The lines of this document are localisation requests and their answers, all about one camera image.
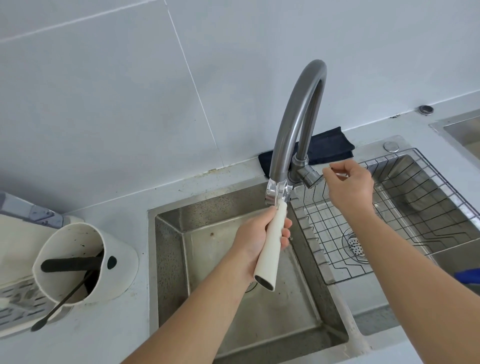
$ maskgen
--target hand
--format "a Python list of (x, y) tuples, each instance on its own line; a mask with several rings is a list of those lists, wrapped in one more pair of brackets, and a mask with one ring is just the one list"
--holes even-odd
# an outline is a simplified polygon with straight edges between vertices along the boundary
[[(352, 159), (330, 163), (323, 169), (330, 190), (330, 199), (346, 217), (374, 213), (372, 204), (373, 179), (370, 172)], [(346, 173), (347, 177), (336, 173)]]
[[(266, 239), (266, 227), (275, 216), (275, 206), (270, 206), (267, 210), (254, 218), (248, 219), (237, 230), (233, 245), (229, 250), (229, 254), (241, 256), (246, 263), (247, 274), (249, 279), (253, 280), (253, 271), (257, 265), (258, 256), (262, 251)], [(280, 238), (281, 249), (288, 246), (288, 238), (292, 221), (285, 218), (284, 228), (282, 229), (282, 237)]]

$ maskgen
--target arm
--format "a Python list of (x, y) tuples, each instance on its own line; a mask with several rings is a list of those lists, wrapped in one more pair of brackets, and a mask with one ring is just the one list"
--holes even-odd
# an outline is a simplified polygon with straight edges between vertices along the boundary
[[(373, 180), (353, 160), (323, 170), (333, 204), (355, 232), (385, 296), (425, 363), (478, 363), (480, 297), (375, 215)], [(348, 178), (336, 172), (347, 173)]]
[[(211, 363), (238, 309), (265, 243), (275, 207), (239, 227), (228, 253), (185, 303), (123, 364)], [(285, 219), (282, 248), (292, 222)]]

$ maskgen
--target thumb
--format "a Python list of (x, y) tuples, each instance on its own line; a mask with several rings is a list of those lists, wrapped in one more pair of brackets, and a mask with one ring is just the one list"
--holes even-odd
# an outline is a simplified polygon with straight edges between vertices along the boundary
[(270, 221), (273, 220), (274, 216), (276, 213), (276, 208), (275, 206), (270, 206), (267, 210), (262, 212), (258, 217), (257, 217), (257, 222), (261, 224), (262, 226), (267, 226)]
[(322, 172), (324, 173), (325, 180), (327, 181), (327, 184), (329, 187), (336, 185), (341, 182), (341, 180), (338, 178), (338, 176), (333, 172), (331, 168), (323, 168)]

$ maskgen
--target black utensil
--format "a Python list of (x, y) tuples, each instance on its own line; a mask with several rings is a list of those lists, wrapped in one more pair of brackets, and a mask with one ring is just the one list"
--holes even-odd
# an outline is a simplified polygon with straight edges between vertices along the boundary
[(103, 256), (91, 256), (88, 258), (62, 258), (47, 259), (40, 269), (45, 273), (73, 272), (81, 270), (100, 270)]
[(32, 326), (32, 328), (30, 329), (30, 331), (34, 332), (34, 331), (38, 331), (40, 330), (43, 326), (45, 326), (45, 324), (47, 323), (48, 319), (60, 308), (63, 306), (63, 304), (65, 302), (68, 301), (68, 299), (70, 297), (73, 296), (73, 294), (75, 292), (77, 292), (79, 290), (79, 288), (85, 283), (85, 281), (87, 279), (90, 278), (90, 276), (92, 275), (92, 273), (95, 272), (94, 270), (91, 270), (89, 272), (87, 272), (87, 274), (85, 274), (84, 278), (82, 279), (82, 281), (80, 283), (78, 283), (78, 285), (69, 293), (65, 296), (65, 298), (63, 300), (61, 300), (59, 302), (58, 305), (56, 305), (44, 318), (42, 318), (41, 320), (35, 322), (35, 324)]

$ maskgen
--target black cloth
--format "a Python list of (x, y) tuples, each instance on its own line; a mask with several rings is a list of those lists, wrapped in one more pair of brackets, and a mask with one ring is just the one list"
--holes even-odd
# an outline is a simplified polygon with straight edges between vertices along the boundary
[[(293, 154), (297, 152), (299, 143), (295, 143)], [(348, 141), (340, 127), (312, 136), (308, 146), (308, 159), (310, 165), (336, 162), (353, 157), (352, 150), (355, 146)], [(270, 164), (272, 163), (273, 150), (258, 156), (258, 160), (267, 178), (270, 178)]]

